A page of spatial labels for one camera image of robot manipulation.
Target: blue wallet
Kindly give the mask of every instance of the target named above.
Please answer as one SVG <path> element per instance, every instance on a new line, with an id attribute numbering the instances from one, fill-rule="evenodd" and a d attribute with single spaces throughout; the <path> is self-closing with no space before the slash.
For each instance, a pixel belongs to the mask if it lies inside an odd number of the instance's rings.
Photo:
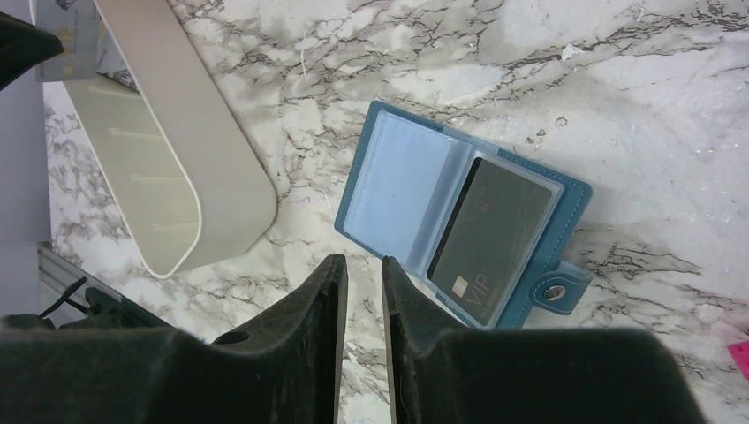
<path id="1" fill-rule="evenodd" d="M 559 256 L 590 185 L 468 134 L 372 102 L 336 217 L 394 256 L 466 324 L 520 328 L 570 314 L 592 278 Z"/>

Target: card chip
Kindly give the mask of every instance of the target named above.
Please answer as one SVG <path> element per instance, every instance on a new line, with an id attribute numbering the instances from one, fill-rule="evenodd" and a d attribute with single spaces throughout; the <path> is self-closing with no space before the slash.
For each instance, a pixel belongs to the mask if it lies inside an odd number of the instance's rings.
<path id="1" fill-rule="evenodd" d="M 465 294 L 465 289 L 468 288 L 468 282 L 461 276 L 455 280 L 455 284 L 452 286 L 452 292 L 457 294 L 459 298 L 462 298 Z"/>

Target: black card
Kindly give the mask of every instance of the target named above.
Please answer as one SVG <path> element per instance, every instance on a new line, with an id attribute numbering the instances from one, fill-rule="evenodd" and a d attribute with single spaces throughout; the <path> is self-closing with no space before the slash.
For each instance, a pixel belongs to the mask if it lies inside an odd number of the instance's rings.
<path id="1" fill-rule="evenodd" d="M 552 197 L 543 185 L 474 159 L 427 278 L 488 325 L 519 279 Z"/>

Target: marble surface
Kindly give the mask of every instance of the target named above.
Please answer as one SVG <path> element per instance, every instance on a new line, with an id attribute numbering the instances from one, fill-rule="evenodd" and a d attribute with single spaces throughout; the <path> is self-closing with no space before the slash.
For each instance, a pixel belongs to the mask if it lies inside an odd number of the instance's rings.
<path id="1" fill-rule="evenodd" d="M 55 249 L 211 339 L 349 261 L 340 420 L 388 422 L 380 262 L 333 230 L 375 98 L 590 182 L 575 313 L 673 350 L 711 422 L 749 422 L 749 11 L 732 1 L 170 0 L 276 187 L 242 257 L 149 277 L 61 85 L 45 85 Z"/>

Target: metal snap button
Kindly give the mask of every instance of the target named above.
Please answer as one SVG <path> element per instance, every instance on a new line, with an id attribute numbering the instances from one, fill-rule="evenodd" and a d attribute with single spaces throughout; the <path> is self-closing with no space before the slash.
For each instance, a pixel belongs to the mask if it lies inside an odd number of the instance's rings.
<path id="1" fill-rule="evenodd" d="M 552 285 L 543 292 L 543 298 L 553 302 L 561 299 L 565 292 L 567 292 L 567 289 L 563 285 Z"/>

